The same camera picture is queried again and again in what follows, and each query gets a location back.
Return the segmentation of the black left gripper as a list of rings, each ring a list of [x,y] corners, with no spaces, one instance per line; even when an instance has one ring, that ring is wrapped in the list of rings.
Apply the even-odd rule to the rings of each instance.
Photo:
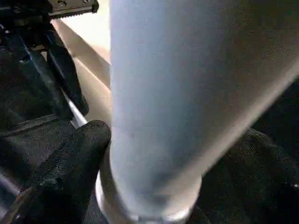
[[[18,52],[14,54],[14,58],[34,93],[41,95],[44,101],[50,104],[53,113],[65,120],[72,118],[72,112],[60,86],[83,115],[88,114],[89,105],[82,94],[74,61],[50,22],[97,11],[96,0],[0,2],[0,48],[9,47],[10,33],[24,29],[29,30],[29,37],[33,39],[29,42],[29,46],[42,45],[44,50],[48,49],[49,65],[40,52],[32,50]]]

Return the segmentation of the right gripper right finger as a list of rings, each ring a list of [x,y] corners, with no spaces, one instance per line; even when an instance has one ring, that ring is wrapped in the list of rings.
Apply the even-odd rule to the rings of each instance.
[[[296,224],[299,166],[267,135],[249,129],[204,175],[195,224]]]

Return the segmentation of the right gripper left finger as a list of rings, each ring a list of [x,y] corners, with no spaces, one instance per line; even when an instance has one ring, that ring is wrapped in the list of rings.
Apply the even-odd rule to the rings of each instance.
[[[25,184],[7,223],[82,223],[110,140],[110,127],[101,120],[73,131]]]

